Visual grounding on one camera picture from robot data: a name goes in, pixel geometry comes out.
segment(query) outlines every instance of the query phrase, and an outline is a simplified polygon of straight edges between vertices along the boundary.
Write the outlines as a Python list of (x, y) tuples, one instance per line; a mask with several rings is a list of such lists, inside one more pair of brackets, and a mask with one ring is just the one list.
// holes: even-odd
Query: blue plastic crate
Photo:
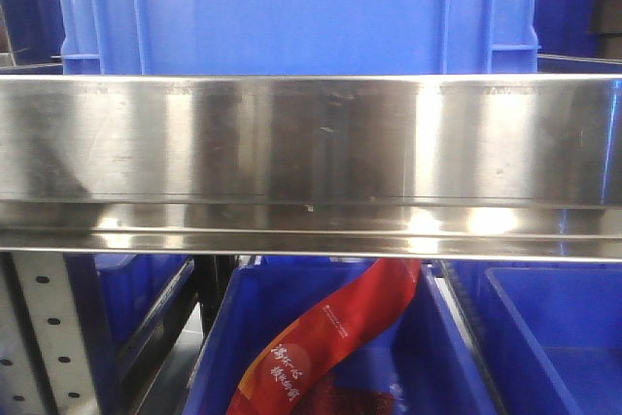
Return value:
[[(225, 414), (245, 369), (291, 321), (357, 278), (369, 261), (240, 268), (190, 392), (184, 415)], [(392, 329), (335, 370), (336, 384), (392, 393), (395, 413), (494, 414), (494, 406), (431, 271)]]
[(594, 0), (536, 0), (541, 52), (594, 57), (598, 35), (591, 32), (593, 6)]
[(61, 0), (66, 73), (534, 72), (535, 0)]
[(115, 342), (122, 343), (132, 335), (186, 259), (185, 255), (95, 255)]
[(622, 407), (622, 271), (487, 271), (484, 350), (511, 413), (605, 415)]
[(604, 262), (566, 262), (566, 261), (492, 261), (492, 260), (453, 260), (448, 261), (448, 279), (466, 313), (475, 337), (480, 341), (488, 338), (490, 324), (491, 284), (486, 272), (493, 268), (530, 268), (560, 270), (620, 270), (622, 264)]
[(261, 257), (261, 264), (299, 264), (302, 262), (326, 263), (330, 262), (330, 257), (288, 255), (264, 255)]

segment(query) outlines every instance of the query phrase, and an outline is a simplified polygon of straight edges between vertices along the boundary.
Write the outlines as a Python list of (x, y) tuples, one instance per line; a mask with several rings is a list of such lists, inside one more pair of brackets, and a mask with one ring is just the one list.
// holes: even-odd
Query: red package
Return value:
[[(248, 367), (227, 415), (292, 414), (336, 364), (399, 318), (415, 295), (420, 266), (415, 259), (379, 259), (358, 279), (300, 316)], [(330, 391), (334, 403), (353, 401), (342, 390)]]

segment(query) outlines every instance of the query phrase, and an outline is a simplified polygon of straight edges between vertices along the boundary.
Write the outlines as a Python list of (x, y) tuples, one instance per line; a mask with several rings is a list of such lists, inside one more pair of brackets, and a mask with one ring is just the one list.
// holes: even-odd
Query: metal shelving rack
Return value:
[[(150, 378), (126, 375), (150, 373), (164, 317), (160, 348), (198, 300), (209, 328), (233, 265), (214, 255), (621, 261), (621, 94), (587, 75), (0, 77), (9, 413), (133, 411)], [(92, 264), (60, 254), (102, 251), (210, 257), (115, 354)]]

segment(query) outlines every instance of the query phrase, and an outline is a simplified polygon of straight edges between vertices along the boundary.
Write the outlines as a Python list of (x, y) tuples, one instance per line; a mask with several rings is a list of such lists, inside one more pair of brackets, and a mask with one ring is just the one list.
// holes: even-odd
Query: reflective metal surface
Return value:
[(0, 57), (0, 75), (62, 75), (62, 64), (41, 63), (34, 65), (2, 65)]
[(622, 258), (621, 92), (0, 77), (0, 248)]

